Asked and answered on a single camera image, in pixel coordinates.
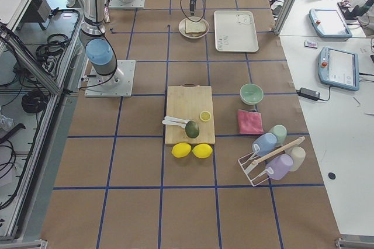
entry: power adapter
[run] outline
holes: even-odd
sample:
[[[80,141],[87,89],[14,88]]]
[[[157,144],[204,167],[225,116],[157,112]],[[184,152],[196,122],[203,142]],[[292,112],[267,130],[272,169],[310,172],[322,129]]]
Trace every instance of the power adapter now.
[[[297,94],[301,97],[313,100],[313,101],[318,101],[320,100],[320,94],[318,91],[310,90],[307,88],[300,87],[299,90],[296,90]]]

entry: green bowl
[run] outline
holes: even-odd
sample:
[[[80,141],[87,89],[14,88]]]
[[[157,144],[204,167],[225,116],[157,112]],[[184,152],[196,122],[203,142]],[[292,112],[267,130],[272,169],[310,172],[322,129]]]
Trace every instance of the green bowl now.
[[[256,105],[263,97],[264,92],[255,84],[245,84],[240,88],[240,99],[247,105]]]

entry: remote control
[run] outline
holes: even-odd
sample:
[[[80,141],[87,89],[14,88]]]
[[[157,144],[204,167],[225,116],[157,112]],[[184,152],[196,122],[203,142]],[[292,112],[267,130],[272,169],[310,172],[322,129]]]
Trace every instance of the remote control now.
[[[317,49],[318,48],[318,44],[315,42],[315,41],[304,41],[304,46],[306,47],[311,47],[313,49]]]

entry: avocado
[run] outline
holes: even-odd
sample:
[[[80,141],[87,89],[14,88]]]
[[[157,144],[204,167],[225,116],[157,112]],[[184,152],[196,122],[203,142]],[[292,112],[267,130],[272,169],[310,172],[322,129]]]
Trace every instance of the avocado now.
[[[196,138],[200,133],[200,128],[199,128],[199,126],[196,122],[194,122],[193,120],[190,120],[186,124],[185,131],[186,131],[186,134],[187,134],[188,137]]]

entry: white tray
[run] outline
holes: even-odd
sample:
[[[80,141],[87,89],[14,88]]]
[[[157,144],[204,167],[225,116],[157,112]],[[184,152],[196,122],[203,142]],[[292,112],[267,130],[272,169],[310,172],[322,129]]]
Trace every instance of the white tray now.
[[[214,29],[218,51],[258,51],[256,27],[252,12],[215,11]]]

